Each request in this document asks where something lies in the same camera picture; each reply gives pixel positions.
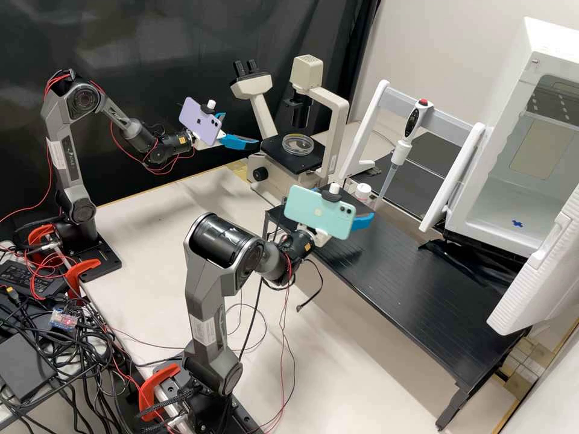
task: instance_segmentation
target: smartphone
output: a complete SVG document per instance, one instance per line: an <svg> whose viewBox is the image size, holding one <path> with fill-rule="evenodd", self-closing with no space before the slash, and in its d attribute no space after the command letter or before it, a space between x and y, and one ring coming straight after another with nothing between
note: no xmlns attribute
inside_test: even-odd
<svg viewBox="0 0 579 434"><path fill-rule="evenodd" d="M202 111L201 105L190 96L185 98L179 122L207 146L213 146L221 129L221 120Z"/></svg>
<svg viewBox="0 0 579 434"><path fill-rule="evenodd" d="M335 238L345 240L352 230L356 207L344 201L327 201L317 191L293 185L289 189L283 214L295 222L322 229Z"/></svg>

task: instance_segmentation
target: white wall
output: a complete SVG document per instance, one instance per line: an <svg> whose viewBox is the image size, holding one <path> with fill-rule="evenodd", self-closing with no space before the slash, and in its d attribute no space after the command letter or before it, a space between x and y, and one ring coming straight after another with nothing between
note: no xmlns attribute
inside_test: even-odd
<svg viewBox="0 0 579 434"><path fill-rule="evenodd" d="M476 122L477 101L486 100L524 16L579 29L579 1L382 0L350 120L362 118L386 78L401 92ZM392 126L384 116L379 122Z"/></svg>
<svg viewBox="0 0 579 434"><path fill-rule="evenodd" d="M501 434L579 431L579 333L575 332Z"/></svg>

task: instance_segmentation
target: red clamp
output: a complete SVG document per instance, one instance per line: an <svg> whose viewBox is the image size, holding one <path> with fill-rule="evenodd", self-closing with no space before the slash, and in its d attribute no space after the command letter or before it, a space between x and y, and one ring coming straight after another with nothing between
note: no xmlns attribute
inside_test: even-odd
<svg viewBox="0 0 579 434"><path fill-rule="evenodd" d="M91 268L98 267L100 264L101 261L98 259L87 259L68 269L65 274L65 279L71 287L71 289L68 290L68 298L72 300L78 298L78 294L80 294L78 290L78 276Z"/></svg>
<svg viewBox="0 0 579 434"><path fill-rule="evenodd" d="M54 226L52 224L38 226L30 231L28 234L28 244L34 244L44 235L48 235L54 232Z"/></svg>
<svg viewBox="0 0 579 434"><path fill-rule="evenodd" d="M155 387L159 386L166 379L176 376L180 370L181 368L176 363L172 363L155 372L141 385L141 393L139 393L139 412L142 412L155 403ZM149 413L142 415L141 419L145 422L152 421L155 419L155 413L155 411L151 410Z"/></svg>
<svg viewBox="0 0 579 434"><path fill-rule="evenodd" d="M36 244L42 239L42 237L50 235L51 233L54 233L54 226L52 224L38 226L37 228L32 229L28 234L28 244ZM32 255L32 260L36 263L40 263L42 262L42 255L40 253L34 253ZM46 265L52 265L51 262L53 261L48 260Z"/></svg>

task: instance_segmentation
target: petri dish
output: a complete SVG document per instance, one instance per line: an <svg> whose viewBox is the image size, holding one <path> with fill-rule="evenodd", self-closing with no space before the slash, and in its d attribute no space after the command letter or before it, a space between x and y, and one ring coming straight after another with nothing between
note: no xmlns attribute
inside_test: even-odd
<svg viewBox="0 0 579 434"><path fill-rule="evenodd" d="M284 150L292 155L304 156L314 150L314 141L305 134L286 134L282 139Z"/></svg>

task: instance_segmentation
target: small bottle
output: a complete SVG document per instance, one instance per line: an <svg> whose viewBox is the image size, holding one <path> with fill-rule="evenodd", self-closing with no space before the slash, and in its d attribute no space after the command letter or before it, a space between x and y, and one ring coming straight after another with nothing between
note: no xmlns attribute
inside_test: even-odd
<svg viewBox="0 0 579 434"><path fill-rule="evenodd" d="M372 199L370 199L370 193L372 192L372 187L370 185L361 183L356 187L354 192L354 197L362 202L364 205L370 205Z"/></svg>

